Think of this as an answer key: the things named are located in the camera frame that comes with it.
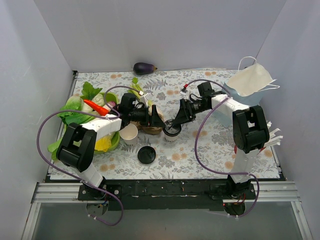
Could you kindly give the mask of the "white paper coffee cup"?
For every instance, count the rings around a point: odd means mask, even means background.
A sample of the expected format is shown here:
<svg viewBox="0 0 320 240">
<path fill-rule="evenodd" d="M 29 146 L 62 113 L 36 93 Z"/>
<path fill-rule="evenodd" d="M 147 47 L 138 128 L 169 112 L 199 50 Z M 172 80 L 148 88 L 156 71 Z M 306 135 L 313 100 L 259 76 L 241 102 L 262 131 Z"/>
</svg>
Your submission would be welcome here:
<svg viewBox="0 0 320 240">
<path fill-rule="evenodd" d="M 138 128 L 132 123 L 120 130 L 119 135 L 129 146 L 134 146 L 138 142 Z"/>
</svg>

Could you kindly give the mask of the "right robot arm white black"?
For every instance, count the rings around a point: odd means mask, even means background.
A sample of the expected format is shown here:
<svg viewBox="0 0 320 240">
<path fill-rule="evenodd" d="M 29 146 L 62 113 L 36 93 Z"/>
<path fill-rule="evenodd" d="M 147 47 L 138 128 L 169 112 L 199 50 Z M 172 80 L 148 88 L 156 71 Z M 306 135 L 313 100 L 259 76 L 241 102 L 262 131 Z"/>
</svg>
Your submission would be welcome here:
<svg viewBox="0 0 320 240">
<path fill-rule="evenodd" d="M 181 99 L 179 111 L 172 120 L 172 127 L 180 127 L 192 122 L 196 114 L 209 111 L 220 111 L 232 121 L 232 136 L 236 146 L 235 160 L 230 172 L 226 172 L 226 182 L 214 187 L 212 194 L 229 196 L 237 199 L 250 189 L 251 173 L 258 153 L 270 139 L 264 111 L 261 106 L 248 106 L 232 99 L 228 90 L 212 88 L 212 80 L 199 79 L 197 86 L 198 100 Z"/>
</svg>

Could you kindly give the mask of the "black plastic cup lid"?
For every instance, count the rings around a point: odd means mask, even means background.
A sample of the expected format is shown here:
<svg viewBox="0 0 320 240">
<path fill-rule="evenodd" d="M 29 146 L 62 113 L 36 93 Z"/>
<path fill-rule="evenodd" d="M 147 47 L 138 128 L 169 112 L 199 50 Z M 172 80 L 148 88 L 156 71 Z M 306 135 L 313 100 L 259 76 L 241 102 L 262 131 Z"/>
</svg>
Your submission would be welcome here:
<svg viewBox="0 0 320 240">
<path fill-rule="evenodd" d="M 165 127 L 162 129 L 164 134 L 170 137 L 175 137 L 180 134 L 182 127 L 180 124 L 174 125 L 173 119 L 168 119 L 164 122 Z"/>
</svg>

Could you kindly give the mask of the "light blue paper bag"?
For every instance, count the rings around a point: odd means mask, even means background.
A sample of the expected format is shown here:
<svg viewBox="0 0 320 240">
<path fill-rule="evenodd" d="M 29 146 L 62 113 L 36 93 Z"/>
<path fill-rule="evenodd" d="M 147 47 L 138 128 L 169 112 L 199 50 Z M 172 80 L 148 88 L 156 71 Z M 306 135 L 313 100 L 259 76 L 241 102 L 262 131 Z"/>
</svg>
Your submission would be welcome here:
<svg viewBox="0 0 320 240">
<path fill-rule="evenodd" d="M 273 84 L 276 80 L 254 57 L 254 63 L 244 69 L 238 69 L 229 80 L 224 83 L 223 94 L 212 98 L 212 107 L 217 107 L 213 115 L 224 126 L 233 123 L 232 113 L 238 109 L 244 110 L 260 103 L 265 91 L 278 89 L 280 86 Z"/>
</svg>

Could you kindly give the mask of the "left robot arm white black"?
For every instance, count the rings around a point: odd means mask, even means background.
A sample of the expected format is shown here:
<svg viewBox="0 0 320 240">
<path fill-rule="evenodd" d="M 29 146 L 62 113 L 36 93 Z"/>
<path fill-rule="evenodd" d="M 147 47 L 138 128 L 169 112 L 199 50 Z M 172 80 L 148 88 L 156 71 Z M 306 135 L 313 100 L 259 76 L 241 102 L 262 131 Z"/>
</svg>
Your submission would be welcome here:
<svg viewBox="0 0 320 240">
<path fill-rule="evenodd" d="M 95 200 L 103 199 L 107 193 L 106 187 L 101 184 L 103 176 L 92 163 L 96 142 L 122 130 L 130 122 L 137 122 L 145 127 L 165 127 L 155 105 L 151 108 L 147 104 L 136 107 L 135 101 L 136 96 L 133 93 L 125 93 L 117 106 L 119 117 L 107 114 L 85 124 L 69 124 L 59 144 L 57 159 L 75 169 L 80 179 L 90 186 L 89 194 Z"/>
</svg>

